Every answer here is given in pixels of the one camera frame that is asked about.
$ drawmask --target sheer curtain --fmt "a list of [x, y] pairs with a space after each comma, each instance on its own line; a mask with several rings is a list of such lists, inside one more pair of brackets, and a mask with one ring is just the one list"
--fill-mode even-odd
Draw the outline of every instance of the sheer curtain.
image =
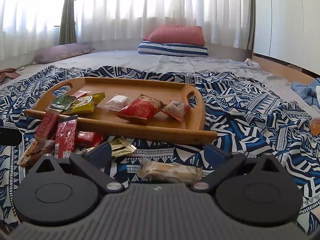
[[75, 0], [78, 42], [143, 38], [163, 24], [199, 25], [206, 42], [246, 49], [251, 0]]
[[64, 0], [0, 0], [0, 60], [59, 44]]

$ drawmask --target red pillow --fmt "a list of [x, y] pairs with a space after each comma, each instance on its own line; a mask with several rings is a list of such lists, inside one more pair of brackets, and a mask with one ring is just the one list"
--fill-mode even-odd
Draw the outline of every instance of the red pillow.
[[185, 43], [204, 46], [205, 41], [201, 26], [163, 25], [155, 29], [145, 41], [155, 43]]

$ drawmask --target wardrobe door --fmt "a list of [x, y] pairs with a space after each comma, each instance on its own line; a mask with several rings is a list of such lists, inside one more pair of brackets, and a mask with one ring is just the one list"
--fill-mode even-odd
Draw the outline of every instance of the wardrobe door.
[[269, 56], [271, 40], [271, 0], [256, 0], [253, 52]]
[[304, 47], [302, 0], [271, 0], [270, 57], [298, 66]]
[[320, 0], [302, 0], [304, 50], [301, 67], [320, 74]]

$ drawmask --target blue cloth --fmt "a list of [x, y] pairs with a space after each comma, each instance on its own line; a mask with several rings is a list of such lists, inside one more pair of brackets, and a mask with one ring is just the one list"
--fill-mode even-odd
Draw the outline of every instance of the blue cloth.
[[320, 78], [316, 78], [316, 80], [309, 85], [293, 82], [291, 89], [296, 92], [308, 105], [315, 105], [320, 108], [317, 100], [316, 86], [320, 86]]
[[[0, 126], [19, 129], [23, 135], [19, 146], [0, 146], [0, 220], [9, 230], [18, 226], [12, 198], [26, 174], [25, 169], [17, 165], [17, 160], [28, 147], [40, 123], [40, 120], [25, 116], [23, 110], [32, 108], [55, 84], [87, 76], [194, 84], [204, 100], [204, 129], [218, 133], [213, 144], [227, 153], [239, 151], [253, 158], [272, 153], [303, 193], [297, 224], [309, 234], [319, 227], [320, 137], [309, 132], [311, 116], [296, 102], [288, 103], [261, 82], [236, 77], [232, 72], [156, 73], [116, 66], [104, 66], [97, 70], [50, 66], [0, 90]], [[54, 95], [58, 96], [68, 89], [70, 87], [62, 87]], [[190, 99], [190, 104], [196, 105], [195, 98]], [[103, 169], [125, 187], [131, 182], [144, 180], [137, 176], [143, 157], [157, 162], [202, 167], [203, 176], [213, 172], [221, 162], [201, 146], [129, 140], [137, 148], [134, 155], [116, 158]]]

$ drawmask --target mattress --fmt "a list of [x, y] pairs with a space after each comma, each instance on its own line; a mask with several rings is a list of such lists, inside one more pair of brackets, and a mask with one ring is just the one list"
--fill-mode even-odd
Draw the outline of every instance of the mattress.
[[92, 68], [98, 69], [104, 65], [123, 66], [134, 69], [153, 72], [206, 72], [206, 71], [231, 71], [237, 77], [253, 78], [260, 81], [287, 102], [296, 101], [299, 106], [312, 117], [320, 116], [320, 110], [316, 106], [309, 106], [294, 91], [290, 89], [291, 83], [285, 78], [273, 75], [257, 66], [248, 66], [244, 62], [235, 62], [230, 59], [214, 57], [175, 57], [166, 55], [141, 55], [137, 51], [101, 51], [78, 57], [68, 58], [50, 64], [35, 64], [18, 71], [20, 77], [0, 86], [13, 84], [16, 81], [28, 78], [40, 70], [55, 65], [61, 68]]

